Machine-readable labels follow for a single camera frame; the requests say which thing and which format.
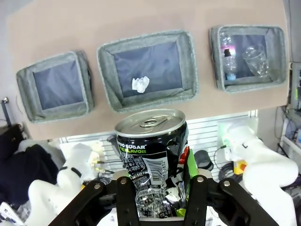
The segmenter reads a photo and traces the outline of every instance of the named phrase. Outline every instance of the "clear plastic bottle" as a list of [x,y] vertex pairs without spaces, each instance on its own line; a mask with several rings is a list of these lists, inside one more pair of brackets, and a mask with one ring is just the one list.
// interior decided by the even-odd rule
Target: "clear plastic bottle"
[[227,80],[233,81],[236,79],[236,73],[238,72],[236,50],[231,36],[226,32],[221,33],[221,50],[224,54],[223,69]]

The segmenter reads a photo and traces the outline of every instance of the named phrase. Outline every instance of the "white tissue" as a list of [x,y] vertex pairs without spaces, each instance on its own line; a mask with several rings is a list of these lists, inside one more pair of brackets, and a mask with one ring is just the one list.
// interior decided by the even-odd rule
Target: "white tissue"
[[132,80],[132,90],[137,90],[138,93],[144,93],[145,89],[148,87],[150,79],[147,76],[143,78],[138,78]]

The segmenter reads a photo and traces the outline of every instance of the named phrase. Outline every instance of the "floor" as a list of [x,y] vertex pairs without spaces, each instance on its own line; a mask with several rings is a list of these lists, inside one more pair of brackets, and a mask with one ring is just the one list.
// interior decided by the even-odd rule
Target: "floor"
[[[32,2],[33,0],[0,0],[0,99],[8,97],[10,102],[7,106],[9,116],[11,117],[12,123],[22,122],[24,115],[19,110],[21,105],[20,97],[15,83],[15,75],[11,69],[12,56],[8,50],[8,37],[6,28],[6,18],[8,15],[14,13],[19,8]],[[275,137],[275,131],[277,136],[281,134],[282,128],[282,114],[277,114],[277,120],[275,121],[276,108],[260,110],[259,116],[259,129],[258,136],[263,139],[265,144],[275,150],[278,139]],[[3,112],[0,110],[0,119],[4,119]]]

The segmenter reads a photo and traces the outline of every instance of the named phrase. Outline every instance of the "cardboard surface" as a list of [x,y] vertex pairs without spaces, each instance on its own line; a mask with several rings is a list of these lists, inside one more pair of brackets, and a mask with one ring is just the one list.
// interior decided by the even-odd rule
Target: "cardboard surface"
[[85,51],[92,70],[95,109],[75,120],[26,122],[33,139],[112,131],[130,114],[114,113],[109,107],[97,68],[97,48],[166,30],[184,29],[192,34],[200,93],[191,101],[160,108],[179,109],[187,119],[196,119],[286,104],[288,83],[239,94],[219,91],[209,49],[209,29],[219,24],[278,25],[287,36],[282,0],[36,0],[11,15],[7,23],[14,73],[38,60],[76,49]]

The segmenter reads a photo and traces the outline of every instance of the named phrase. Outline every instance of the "bolt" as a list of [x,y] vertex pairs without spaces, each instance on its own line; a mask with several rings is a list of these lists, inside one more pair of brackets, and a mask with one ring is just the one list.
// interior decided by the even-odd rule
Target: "bolt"
[[99,188],[100,188],[100,184],[94,185],[94,188],[95,188],[95,189],[99,189]]
[[225,186],[225,187],[230,186],[230,182],[226,180],[226,181],[224,182],[224,186]]
[[126,183],[127,183],[127,179],[123,178],[123,179],[121,180],[121,184],[122,184],[122,185],[125,185]]
[[198,178],[197,178],[197,181],[201,183],[201,182],[203,182],[203,181],[204,181],[204,178],[202,178],[202,177],[198,177]]

